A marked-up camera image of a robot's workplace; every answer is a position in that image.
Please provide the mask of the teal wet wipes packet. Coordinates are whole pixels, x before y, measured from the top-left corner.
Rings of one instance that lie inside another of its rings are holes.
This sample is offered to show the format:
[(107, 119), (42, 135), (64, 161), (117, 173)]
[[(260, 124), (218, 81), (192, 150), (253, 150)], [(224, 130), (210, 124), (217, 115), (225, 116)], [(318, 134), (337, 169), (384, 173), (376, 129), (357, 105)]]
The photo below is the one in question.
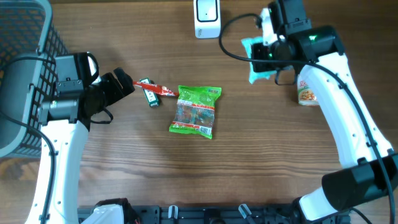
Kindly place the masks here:
[[(248, 58), (251, 58), (251, 54), (252, 54), (252, 49), (251, 47), (254, 46), (254, 44), (261, 44), (263, 43), (263, 37), (254, 37), (254, 38), (245, 38), (241, 40), (241, 43), (246, 51), (246, 54), (248, 56)], [(249, 68), (250, 68), (250, 72), (249, 72), (249, 82), (250, 84), (254, 84), (256, 80), (260, 80), (260, 79), (270, 79), (270, 77), (272, 75), (276, 74), (276, 71), (269, 71), (269, 72), (255, 72), (254, 71), (254, 67), (253, 64), (250, 62), (249, 63)]]

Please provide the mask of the small green box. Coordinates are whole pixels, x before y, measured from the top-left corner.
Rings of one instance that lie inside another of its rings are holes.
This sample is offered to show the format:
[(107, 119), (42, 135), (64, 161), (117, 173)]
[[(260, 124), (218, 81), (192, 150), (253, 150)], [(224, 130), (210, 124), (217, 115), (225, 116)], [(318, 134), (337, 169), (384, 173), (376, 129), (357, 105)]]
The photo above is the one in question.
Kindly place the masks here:
[[(140, 79), (140, 81), (143, 83), (154, 84), (154, 82), (152, 80), (150, 80), (149, 78)], [(158, 99), (157, 95), (153, 91), (143, 89), (143, 92), (144, 92), (146, 100), (151, 108), (154, 108), (154, 107), (157, 107), (160, 105), (160, 100)]]

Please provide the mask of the red snack packet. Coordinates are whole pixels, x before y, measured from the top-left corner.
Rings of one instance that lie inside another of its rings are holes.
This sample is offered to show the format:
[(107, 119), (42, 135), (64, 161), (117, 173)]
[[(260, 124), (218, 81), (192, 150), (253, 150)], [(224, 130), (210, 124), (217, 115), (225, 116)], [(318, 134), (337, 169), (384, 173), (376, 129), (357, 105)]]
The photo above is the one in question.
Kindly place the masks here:
[(179, 92), (172, 91), (172, 90), (170, 90), (167, 87), (162, 86), (162, 85), (156, 85), (156, 84), (144, 83), (144, 82), (136, 82), (136, 81), (133, 81), (132, 84), (135, 85), (135, 86), (139, 86), (139, 87), (141, 87), (144, 90), (148, 90), (148, 91), (154, 92), (157, 95), (161, 95), (161, 96), (176, 96), (176, 97), (179, 96)]

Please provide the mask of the cup noodles container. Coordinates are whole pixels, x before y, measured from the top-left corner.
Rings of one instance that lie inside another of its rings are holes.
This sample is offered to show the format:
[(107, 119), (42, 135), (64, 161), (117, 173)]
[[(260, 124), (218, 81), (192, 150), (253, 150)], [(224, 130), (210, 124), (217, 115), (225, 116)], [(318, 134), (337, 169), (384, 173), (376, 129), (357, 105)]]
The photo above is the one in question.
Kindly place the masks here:
[(303, 106), (318, 106), (318, 100), (312, 89), (302, 79), (301, 76), (297, 78), (297, 94), (298, 103)]

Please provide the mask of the green snack bag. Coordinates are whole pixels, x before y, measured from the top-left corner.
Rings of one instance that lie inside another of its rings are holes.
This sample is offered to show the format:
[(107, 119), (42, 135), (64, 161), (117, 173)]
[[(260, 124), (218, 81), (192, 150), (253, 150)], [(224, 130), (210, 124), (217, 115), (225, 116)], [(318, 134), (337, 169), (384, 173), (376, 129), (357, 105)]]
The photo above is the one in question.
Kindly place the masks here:
[(178, 87), (177, 110), (169, 131), (179, 134), (199, 134), (213, 137), (215, 103), (222, 89), (213, 86)]

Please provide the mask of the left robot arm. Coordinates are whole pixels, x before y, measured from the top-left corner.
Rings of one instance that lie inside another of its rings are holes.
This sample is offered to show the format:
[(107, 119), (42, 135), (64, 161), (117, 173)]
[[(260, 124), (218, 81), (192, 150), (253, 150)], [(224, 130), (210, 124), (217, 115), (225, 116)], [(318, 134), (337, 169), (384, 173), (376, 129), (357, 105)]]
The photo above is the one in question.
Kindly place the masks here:
[(39, 108), (42, 137), (39, 174), (27, 223), (78, 223), (80, 161), (93, 115), (134, 91), (123, 69), (100, 75), (89, 52), (58, 56), (58, 79)]

